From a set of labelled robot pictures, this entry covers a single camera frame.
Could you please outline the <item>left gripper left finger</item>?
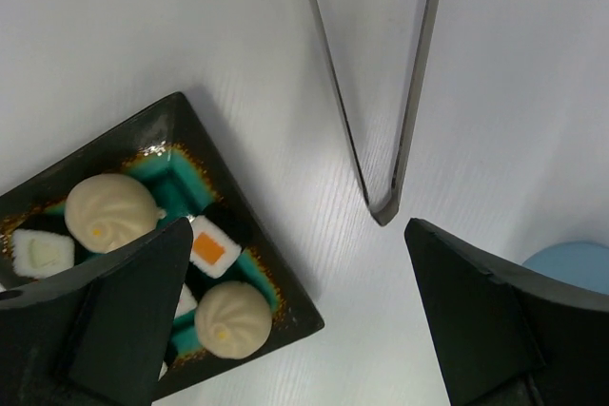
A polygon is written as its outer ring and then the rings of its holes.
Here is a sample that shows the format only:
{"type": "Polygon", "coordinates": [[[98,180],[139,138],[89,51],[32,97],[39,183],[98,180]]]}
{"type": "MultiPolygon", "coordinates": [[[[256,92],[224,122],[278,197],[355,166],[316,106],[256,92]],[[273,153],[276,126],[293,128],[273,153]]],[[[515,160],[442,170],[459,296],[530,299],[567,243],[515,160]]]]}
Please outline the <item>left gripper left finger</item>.
{"type": "Polygon", "coordinates": [[[2,404],[151,404],[192,241],[182,218],[3,292],[2,404]]]}

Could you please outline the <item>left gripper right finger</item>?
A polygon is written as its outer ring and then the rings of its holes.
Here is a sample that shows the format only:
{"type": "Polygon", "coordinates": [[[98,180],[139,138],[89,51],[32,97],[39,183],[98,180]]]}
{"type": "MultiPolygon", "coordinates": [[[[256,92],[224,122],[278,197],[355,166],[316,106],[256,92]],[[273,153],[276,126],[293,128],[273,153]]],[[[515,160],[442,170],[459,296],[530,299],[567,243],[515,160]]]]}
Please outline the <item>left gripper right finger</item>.
{"type": "Polygon", "coordinates": [[[404,237],[451,404],[607,404],[607,295],[425,220],[410,220],[404,237]]]}

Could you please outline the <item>sushi with red centre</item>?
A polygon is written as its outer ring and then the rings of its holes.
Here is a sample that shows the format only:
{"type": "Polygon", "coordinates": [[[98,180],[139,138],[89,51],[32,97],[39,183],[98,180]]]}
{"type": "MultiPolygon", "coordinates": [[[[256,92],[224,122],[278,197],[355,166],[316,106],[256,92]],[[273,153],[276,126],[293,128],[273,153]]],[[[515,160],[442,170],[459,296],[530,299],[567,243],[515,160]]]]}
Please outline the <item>sushi with red centre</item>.
{"type": "Polygon", "coordinates": [[[178,319],[196,309],[198,305],[197,300],[192,295],[190,289],[184,283],[182,285],[178,304],[176,306],[174,318],[178,319]]]}

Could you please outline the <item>blue cylindrical lunch box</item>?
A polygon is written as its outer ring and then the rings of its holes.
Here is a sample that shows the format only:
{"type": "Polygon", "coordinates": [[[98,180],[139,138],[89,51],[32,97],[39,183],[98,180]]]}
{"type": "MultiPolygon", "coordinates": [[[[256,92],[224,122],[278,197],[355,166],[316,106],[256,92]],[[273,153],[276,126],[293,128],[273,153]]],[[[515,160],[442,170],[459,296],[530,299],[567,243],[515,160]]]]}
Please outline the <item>blue cylindrical lunch box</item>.
{"type": "Polygon", "coordinates": [[[565,242],[546,247],[522,264],[548,278],[608,294],[609,250],[593,242],[565,242]]]}

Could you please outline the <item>beige dumpling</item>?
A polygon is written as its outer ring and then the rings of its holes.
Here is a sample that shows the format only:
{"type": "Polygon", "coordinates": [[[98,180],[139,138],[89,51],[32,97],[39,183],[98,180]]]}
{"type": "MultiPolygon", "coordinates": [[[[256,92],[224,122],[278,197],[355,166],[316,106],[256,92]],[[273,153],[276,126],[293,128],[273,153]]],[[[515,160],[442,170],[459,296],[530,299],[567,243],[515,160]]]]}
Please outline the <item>beige dumpling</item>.
{"type": "Polygon", "coordinates": [[[244,359],[269,338],[272,312],[252,285],[227,281],[209,289],[194,314],[200,344],[218,358],[244,359]]]}
{"type": "Polygon", "coordinates": [[[88,251],[106,254],[153,231],[166,211],[137,180],[99,174],[77,184],[65,205],[69,233],[88,251]]]}

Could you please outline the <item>sushi with orange centre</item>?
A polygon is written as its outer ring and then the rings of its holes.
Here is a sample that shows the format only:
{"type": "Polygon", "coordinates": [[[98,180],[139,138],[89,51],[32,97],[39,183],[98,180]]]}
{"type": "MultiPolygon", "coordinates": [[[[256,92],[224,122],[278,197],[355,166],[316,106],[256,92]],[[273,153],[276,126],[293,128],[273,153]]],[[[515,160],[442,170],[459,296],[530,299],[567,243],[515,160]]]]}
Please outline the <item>sushi with orange centre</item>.
{"type": "Polygon", "coordinates": [[[190,261],[204,274],[219,279],[251,242],[253,229],[232,209],[211,203],[191,221],[190,261]]]}

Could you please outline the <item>sushi with green centre left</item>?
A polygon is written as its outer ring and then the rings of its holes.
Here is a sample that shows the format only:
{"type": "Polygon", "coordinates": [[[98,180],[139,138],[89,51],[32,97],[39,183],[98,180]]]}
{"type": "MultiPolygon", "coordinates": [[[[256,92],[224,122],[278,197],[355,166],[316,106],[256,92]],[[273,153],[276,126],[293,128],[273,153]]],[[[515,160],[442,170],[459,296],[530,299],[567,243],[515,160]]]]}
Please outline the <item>sushi with green centre left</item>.
{"type": "Polygon", "coordinates": [[[22,277],[44,279],[74,266],[72,238],[46,231],[17,229],[12,234],[12,265],[22,277]]]}

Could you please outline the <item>black teal square plate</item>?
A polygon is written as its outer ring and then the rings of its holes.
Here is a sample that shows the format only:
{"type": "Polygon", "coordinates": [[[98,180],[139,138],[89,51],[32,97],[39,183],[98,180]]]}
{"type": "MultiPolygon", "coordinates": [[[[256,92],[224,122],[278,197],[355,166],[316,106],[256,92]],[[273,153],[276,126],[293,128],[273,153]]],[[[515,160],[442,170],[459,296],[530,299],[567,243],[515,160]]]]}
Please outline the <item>black teal square plate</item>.
{"type": "Polygon", "coordinates": [[[120,171],[142,182],[166,212],[166,225],[193,219],[213,203],[232,211],[252,235],[224,280],[242,280],[269,302],[273,326],[258,358],[309,337],[324,320],[244,199],[217,148],[180,92],[143,109],[1,197],[1,243],[11,252],[12,231],[28,217],[61,216],[81,179],[120,171]]]}

